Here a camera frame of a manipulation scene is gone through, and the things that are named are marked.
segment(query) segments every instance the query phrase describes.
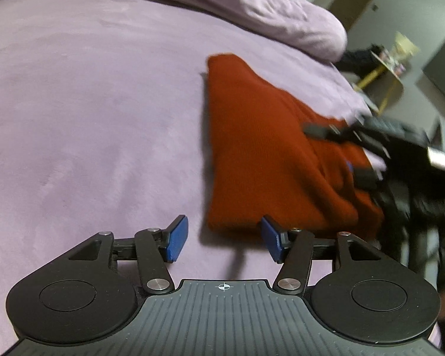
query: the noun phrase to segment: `metal screw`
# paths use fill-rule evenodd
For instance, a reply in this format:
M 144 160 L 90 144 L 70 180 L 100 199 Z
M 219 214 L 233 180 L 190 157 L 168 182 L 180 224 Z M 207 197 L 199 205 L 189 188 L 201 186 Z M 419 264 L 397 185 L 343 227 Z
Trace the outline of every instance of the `metal screw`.
M 147 282 L 147 287 L 152 290 L 165 290 L 170 286 L 170 282 L 163 278 L 154 278 Z
M 282 278 L 277 282 L 277 285 L 284 290 L 295 290 L 302 284 L 295 278 Z

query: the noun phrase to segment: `gray ribbed panel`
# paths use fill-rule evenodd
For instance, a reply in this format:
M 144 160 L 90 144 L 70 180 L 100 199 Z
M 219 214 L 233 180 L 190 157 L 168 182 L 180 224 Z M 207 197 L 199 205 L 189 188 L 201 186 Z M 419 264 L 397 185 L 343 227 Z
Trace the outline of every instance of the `gray ribbed panel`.
M 24 340 L 10 356 L 429 356 L 417 340 L 395 347 L 351 343 L 321 326 L 298 297 L 282 296 L 262 281 L 183 282 L 176 292 L 149 297 L 118 333 L 76 347 Z

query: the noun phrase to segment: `orange-red fabric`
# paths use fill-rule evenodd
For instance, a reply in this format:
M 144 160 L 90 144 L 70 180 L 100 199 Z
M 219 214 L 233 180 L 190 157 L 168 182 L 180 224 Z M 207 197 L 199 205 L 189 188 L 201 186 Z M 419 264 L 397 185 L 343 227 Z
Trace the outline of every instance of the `orange-red fabric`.
M 363 150 L 309 139 L 301 128 L 306 122 L 345 123 L 318 115 L 235 55 L 210 57 L 208 70 L 214 164 L 208 226 L 255 238 L 257 222 L 269 214 L 287 229 L 374 238 L 382 212 L 354 188 L 347 164 L 370 167 Z

